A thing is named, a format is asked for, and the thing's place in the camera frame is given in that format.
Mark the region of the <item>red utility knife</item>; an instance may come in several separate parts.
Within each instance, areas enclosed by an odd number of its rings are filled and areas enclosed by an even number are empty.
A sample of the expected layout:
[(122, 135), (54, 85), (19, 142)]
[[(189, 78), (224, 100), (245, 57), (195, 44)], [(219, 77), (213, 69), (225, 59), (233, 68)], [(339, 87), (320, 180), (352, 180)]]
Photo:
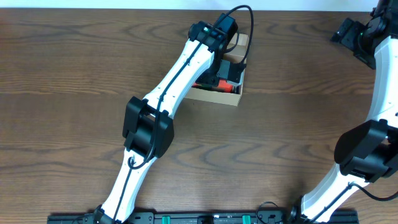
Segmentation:
[(192, 87), (199, 88), (202, 90), (217, 91), (222, 93), (232, 93), (234, 90), (234, 86), (227, 83), (226, 80), (220, 80), (217, 86), (194, 83)]

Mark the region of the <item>brown cardboard box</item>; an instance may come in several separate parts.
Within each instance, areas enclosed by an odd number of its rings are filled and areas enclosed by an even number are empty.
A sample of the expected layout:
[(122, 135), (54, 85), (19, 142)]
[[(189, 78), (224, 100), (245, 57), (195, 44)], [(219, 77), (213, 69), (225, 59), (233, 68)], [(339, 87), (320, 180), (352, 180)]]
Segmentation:
[[(240, 62), (246, 52), (249, 42), (249, 36), (247, 34), (235, 34), (228, 44), (228, 48), (234, 46), (236, 47), (229, 53), (226, 53), (223, 58), (232, 63)], [(191, 88), (185, 98), (192, 100), (207, 101), (212, 103), (219, 103), (224, 105), (238, 106), (239, 101), (243, 92), (243, 84), (240, 85), (240, 94), (233, 93), (222, 93), (217, 91), (202, 90), (199, 88)]]

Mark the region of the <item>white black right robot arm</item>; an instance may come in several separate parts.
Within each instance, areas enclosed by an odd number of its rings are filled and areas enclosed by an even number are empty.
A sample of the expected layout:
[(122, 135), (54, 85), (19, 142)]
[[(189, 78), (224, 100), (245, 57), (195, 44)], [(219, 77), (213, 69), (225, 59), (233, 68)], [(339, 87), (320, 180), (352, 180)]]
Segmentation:
[(382, 0), (367, 24), (344, 20), (331, 41), (339, 43), (375, 70), (373, 97), (363, 124), (342, 134), (331, 170), (292, 208), (290, 223), (349, 223), (338, 207), (357, 190), (380, 202), (365, 187), (397, 172), (397, 1)]

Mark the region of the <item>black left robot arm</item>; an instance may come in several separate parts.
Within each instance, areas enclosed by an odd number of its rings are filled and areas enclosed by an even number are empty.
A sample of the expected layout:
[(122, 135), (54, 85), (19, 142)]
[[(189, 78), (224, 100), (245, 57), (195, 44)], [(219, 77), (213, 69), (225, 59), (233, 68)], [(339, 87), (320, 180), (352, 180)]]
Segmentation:
[(226, 14), (215, 24), (199, 22), (188, 32), (183, 52), (164, 79), (143, 99), (126, 105), (123, 137), (124, 159), (113, 189), (94, 212), (94, 223), (123, 223), (134, 210), (144, 178), (174, 138), (174, 116), (195, 82), (217, 86), (226, 66), (223, 55), (238, 30)]

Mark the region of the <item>black teardrop tape dispenser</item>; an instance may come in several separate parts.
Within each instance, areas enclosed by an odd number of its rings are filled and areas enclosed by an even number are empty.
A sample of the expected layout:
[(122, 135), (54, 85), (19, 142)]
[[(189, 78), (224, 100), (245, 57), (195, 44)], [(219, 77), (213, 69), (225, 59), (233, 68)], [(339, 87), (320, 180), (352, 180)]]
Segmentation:
[(235, 94), (240, 94), (241, 87), (237, 86), (234, 90)]

